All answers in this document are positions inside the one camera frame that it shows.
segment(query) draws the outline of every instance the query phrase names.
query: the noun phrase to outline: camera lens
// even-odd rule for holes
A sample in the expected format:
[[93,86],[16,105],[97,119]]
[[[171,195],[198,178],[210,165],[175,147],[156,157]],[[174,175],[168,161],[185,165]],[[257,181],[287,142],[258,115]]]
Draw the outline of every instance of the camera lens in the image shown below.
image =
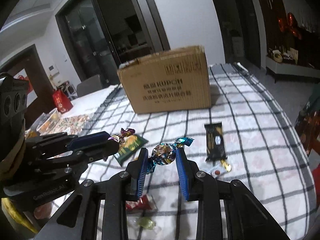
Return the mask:
[[14,98],[14,110],[17,112],[20,107],[20,94],[17,93]]
[[24,94],[22,97],[22,105],[25,106],[26,103],[27,103],[27,96],[26,96],[26,94]]
[[11,98],[7,97],[4,101],[4,113],[5,115],[8,115],[10,112],[10,107],[11,107]]

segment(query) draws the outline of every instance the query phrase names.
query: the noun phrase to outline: green snack package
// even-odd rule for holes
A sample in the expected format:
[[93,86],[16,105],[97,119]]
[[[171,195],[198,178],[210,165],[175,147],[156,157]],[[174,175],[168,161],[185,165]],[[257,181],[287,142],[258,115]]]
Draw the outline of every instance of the green snack package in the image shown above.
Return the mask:
[[125,138],[124,143],[120,146],[119,151],[113,156],[116,158],[120,166],[122,167],[123,163],[136,151],[145,145],[148,141],[142,138],[139,135],[130,135]]

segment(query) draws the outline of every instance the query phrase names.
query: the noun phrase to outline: black snack package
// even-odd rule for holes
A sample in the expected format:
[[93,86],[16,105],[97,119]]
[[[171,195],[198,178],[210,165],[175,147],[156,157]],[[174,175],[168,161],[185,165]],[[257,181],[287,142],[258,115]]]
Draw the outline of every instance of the black snack package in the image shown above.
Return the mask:
[[207,158],[205,161],[225,160],[222,122],[204,125],[207,139]]

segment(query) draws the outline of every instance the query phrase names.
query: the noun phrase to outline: cardboard box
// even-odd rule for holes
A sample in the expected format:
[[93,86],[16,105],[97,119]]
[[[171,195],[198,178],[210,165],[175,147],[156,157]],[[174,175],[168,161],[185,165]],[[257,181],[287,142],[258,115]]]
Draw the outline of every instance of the cardboard box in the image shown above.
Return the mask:
[[211,107],[202,46],[137,58],[122,64],[118,75],[137,114]]

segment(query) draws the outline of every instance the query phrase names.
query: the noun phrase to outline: red snack bag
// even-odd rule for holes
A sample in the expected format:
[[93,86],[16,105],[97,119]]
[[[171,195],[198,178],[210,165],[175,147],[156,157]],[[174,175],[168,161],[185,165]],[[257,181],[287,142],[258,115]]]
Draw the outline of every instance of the red snack bag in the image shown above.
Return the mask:
[[153,210],[156,209],[155,202],[153,200],[153,197],[149,194],[143,195],[141,198],[139,198],[139,201],[126,201],[125,207],[128,212],[131,211],[138,211],[138,210]]
[[66,113],[73,107],[70,99],[59,89],[52,95],[54,104],[60,113]]

